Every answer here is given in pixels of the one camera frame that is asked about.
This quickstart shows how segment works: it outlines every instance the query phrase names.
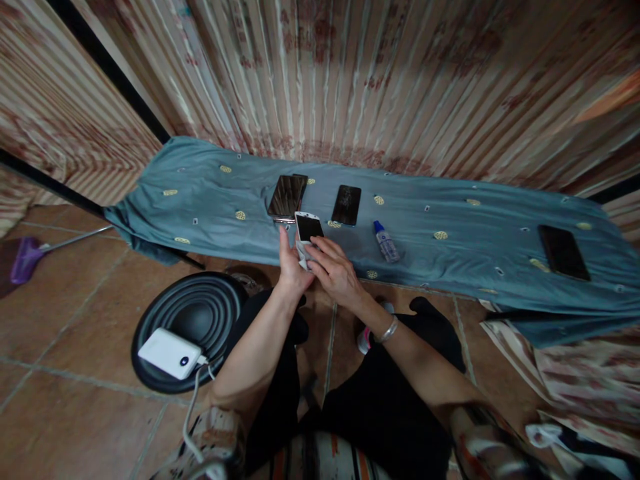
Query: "hand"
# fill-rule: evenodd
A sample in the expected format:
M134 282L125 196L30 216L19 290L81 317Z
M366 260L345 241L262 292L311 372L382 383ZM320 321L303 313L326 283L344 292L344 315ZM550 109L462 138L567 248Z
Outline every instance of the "hand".
M304 270L298 263L298 250L289 246L287 231L280 226L280 280L278 285L286 287L286 290L298 297L313 283L313 274Z
M351 309L368 293L360 284L353 265L340 245L324 237L311 237L320 250L306 245L308 254L316 261L308 262L329 296L342 307Z

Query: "white power bank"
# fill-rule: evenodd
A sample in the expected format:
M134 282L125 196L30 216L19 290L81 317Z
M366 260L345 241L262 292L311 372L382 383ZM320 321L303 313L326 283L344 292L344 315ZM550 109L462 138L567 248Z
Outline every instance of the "white power bank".
M138 357L155 365L178 380L187 378L202 355L202 348L158 328L138 350Z

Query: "subwoofer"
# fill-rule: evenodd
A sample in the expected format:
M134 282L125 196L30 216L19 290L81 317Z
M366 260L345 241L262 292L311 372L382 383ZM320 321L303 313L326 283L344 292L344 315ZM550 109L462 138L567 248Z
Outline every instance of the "subwoofer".
M158 327L198 345L215 373L223 363L227 337L247 300L242 284L230 275L217 272L195 273L166 288L147 308L140 319L131 345L133 370L148 388L161 393L193 390L198 370L184 380L138 357L138 350ZM200 385L210 380L206 368L200 369Z

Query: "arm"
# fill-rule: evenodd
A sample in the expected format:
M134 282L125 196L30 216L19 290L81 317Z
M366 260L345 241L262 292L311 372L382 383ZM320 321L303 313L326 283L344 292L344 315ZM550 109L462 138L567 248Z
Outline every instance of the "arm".
M335 242L312 237L319 248L307 251L317 262L310 268L338 305L362 320L380 338L393 322L382 306L368 294L355 275L344 251ZM432 346L410 328L399 323L384 347L409 384L448 429L449 415L456 405L486 403L478 389Z
M212 405L240 414L247 431L265 398L300 297L313 275L298 264L280 227L280 279L269 300L229 354L209 392Z

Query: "silver bracelet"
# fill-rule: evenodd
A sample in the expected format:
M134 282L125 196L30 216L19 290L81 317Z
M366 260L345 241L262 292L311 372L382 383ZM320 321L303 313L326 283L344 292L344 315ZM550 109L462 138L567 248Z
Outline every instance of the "silver bracelet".
M378 340L376 340L378 343L384 343L387 340L389 340L393 334L395 333L395 330L398 328L398 317L396 317L395 315L393 316L393 321L391 322L391 325L389 326L389 328L387 329L386 332L384 332L384 335L382 335L382 337L380 337Z

